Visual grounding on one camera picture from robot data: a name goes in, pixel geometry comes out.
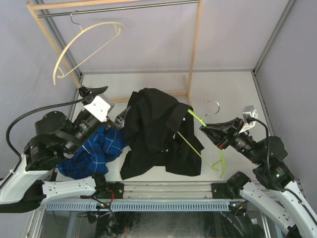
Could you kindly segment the blue plaid shirt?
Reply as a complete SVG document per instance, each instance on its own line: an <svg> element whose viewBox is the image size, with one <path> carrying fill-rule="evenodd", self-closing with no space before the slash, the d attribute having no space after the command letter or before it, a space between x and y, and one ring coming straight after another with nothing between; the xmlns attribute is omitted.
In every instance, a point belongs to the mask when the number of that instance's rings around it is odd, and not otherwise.
<svg viewBox="0 0 317 238"><path fill-rule="evenodd" d="M118 158L125 147L124 128L101 126L75 155L57 165L58 171L72 179L84 179L94 174L108 173L107 163Z"/></svg>

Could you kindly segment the black shirt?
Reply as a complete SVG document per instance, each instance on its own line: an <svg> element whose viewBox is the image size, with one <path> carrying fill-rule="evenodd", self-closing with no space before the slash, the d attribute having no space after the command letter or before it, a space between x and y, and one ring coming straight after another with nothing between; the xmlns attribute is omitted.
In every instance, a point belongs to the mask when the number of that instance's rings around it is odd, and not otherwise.
<svg viewBox="0 0 317 238"><path fill-rule="evenodd" d="M155 88L133 92L128 101L123 139L130 147L120 170L123 180L153 167L195 177L201 174L204 149L195 136L190 105Z"/></svg>

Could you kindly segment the wooden clothes rack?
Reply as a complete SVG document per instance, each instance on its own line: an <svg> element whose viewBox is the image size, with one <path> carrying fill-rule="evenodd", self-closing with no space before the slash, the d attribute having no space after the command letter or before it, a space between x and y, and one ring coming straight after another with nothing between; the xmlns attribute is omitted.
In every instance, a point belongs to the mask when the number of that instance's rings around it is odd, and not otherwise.
<svg viewBox="0 0 317 238"><path fill-rule="evenodd" d="M110 86L115 102L126 102L132 91L155 87L172 96L191 99L191 85L203 15L202 0L30 0L26 7L51 45L56 59L83 26L114 20L126 26L119 37L61 82L79 88L94 75ZM72 50L62 64L79 57Z"/></svg>

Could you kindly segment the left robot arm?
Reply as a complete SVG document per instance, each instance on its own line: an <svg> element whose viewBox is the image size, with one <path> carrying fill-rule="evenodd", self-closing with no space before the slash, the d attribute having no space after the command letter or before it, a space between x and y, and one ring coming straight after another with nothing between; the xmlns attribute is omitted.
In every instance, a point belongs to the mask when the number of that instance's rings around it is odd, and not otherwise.
<svg viewBox="0 0 317 238"><path fill-rule="evenodd" d="M79 100L34 109L8 126L5 139L18 156L18 163L0 182L1 213L28 213L59 199L104 198L108 194L106 178L97 172L72 181L43 180L66 160L66 154L75 154L102 125L119 128L123 124L122 114L115 121L108 117L114 104L104 94L107 89L107 86L80 86ZM44 110L51 112L35 122L36 136L26 144L23 153L19 153L10 141L12 128L23 118Z"/></svg>

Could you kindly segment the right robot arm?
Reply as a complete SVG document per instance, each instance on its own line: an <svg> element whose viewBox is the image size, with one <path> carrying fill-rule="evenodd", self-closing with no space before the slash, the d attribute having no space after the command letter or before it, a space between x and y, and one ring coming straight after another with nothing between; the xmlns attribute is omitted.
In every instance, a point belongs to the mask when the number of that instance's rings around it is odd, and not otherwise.
<svg viewBox="0 0 317 238"><path fill-rule="evenodd" d="M265 138L256 142L243 132L246 123L257 122L265 129ZM278 202L261 194L258 187L243 172L232 175L220 193L233 198L244 198L279 225L288 238L315 238L317 215L301 193L294 175L283 162L288 155L277 136L270 136L265 123L256 118L235 118L223 123L205 123L200 131L219 149L231 146L253 164L257 181L270 190Z"/></svg>

